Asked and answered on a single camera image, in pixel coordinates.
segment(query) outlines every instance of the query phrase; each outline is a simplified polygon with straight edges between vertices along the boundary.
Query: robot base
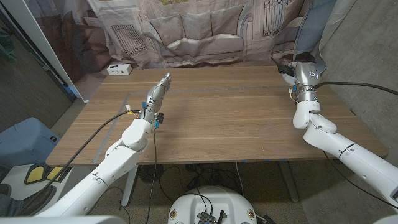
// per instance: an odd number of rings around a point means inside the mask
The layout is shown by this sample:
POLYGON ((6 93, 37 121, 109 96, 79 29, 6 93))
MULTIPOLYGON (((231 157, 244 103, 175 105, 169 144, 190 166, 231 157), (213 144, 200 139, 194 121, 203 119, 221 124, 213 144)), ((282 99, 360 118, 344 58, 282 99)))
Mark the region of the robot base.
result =
MULTIPOLYGON (((207 197, 213 205, 212 216, 218 221, 221 210, 224 210, 222 224, 255 224, 257 223, 253 206, 242 195, 231 189, 220 186, 199 187, 202 196, 207 197)), ((193 189, 187 193, 197 194, 193 189)), ((207 206, 207 214, 211 212, 210 202, 203 198, 207 206)), ((201 213, 205 211, 205 204, 198 195, 183 195, 172 205, 169 213, 168 224, 201 223, 201 213)))

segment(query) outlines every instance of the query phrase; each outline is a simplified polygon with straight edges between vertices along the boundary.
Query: wooden table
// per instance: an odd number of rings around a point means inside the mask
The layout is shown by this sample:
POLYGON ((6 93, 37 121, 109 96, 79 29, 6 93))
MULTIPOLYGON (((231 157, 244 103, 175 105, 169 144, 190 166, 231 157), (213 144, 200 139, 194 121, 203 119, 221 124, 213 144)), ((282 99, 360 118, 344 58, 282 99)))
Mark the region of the wooden table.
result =
MULTIPOLYGON (((293 127, 295 103, 276 67, 218 67, 135 70, 109 76, 98 88, 47 159, 64 165, 106 120, 125 111, 124 104, 142 108, 147 91, 166 72, 172 84, 159 112, 164 123, 156 131, 159 164, 196 162, 283 161, 325 159, 303 140, 305 130, 293 127)), ((379 156, 386 148, 328 86, 318 90, 321 114, 338 132, 379 156)), ((134 115, 109 123, 72 162, 99 164, 106 150, 131 124, 134 115)), ((154 145, 138 164, 154 163, 154 145)))

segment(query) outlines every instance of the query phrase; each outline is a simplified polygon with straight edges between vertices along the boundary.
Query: robotic arm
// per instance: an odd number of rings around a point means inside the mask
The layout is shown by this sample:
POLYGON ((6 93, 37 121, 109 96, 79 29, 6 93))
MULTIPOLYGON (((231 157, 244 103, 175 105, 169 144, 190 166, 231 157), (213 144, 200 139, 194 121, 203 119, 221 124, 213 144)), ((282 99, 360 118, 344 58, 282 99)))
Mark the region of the robotic arm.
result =
POLYGON ((36 216, 67 217, 88 213, 103 192, 137 164, 140 154, 148 145, 145 135, 151 132, 152 123, 170 84, 171 77, 168 73, 150 89, 140 119, 135 119, 123 132, 121 139, 109 147, 104 161, 55 205, 36 216))
POLYGON ((307 129, 304 140, 338 158, 384 199, 398 206, 398 168, 337 133, 333 122, 317 114, 321 109, 314 86, 319 84, 320 77, 315 64, 293 62, 287 66, 277 65, 282 67, 279 72, 297 95, 293 125, 297 129, 307 129))

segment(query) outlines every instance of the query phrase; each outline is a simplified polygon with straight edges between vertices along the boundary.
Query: yellow object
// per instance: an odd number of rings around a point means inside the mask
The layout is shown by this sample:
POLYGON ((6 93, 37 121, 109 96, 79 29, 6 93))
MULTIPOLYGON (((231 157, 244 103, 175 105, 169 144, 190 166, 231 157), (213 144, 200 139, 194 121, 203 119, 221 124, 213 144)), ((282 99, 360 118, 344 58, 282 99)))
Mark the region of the yellow object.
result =
POLYGON ((44 167, 38 166, 33 168, 31 172, 28 173, 26 184, 43 180, 43 175, 44 175, 44 167))
MULTIPOLYGON (((47 175, 47 179, 48 179, 48 180, 52 180, 52 179, 55 177, 55 175, 57 175, 61 170, 62 170, 62 167, 54 167, 54 168, 50 171, 50 173, 47 175)), ((60 176, 61 176, 61 175, 59 175, 59 176, 55 179, 55 181, 59 181, 60 176)))

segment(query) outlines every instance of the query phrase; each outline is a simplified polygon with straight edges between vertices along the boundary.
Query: white power strip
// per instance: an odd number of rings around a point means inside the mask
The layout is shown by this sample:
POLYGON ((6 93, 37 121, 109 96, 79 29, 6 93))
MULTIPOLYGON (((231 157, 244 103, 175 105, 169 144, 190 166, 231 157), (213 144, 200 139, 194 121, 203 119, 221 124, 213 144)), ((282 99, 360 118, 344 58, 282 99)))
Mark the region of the white power strip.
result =
POLYGON ((128 75, 130 74, 132 68, 130 64, 123 65, 110 65, 107 71, 110 75, 128 75))

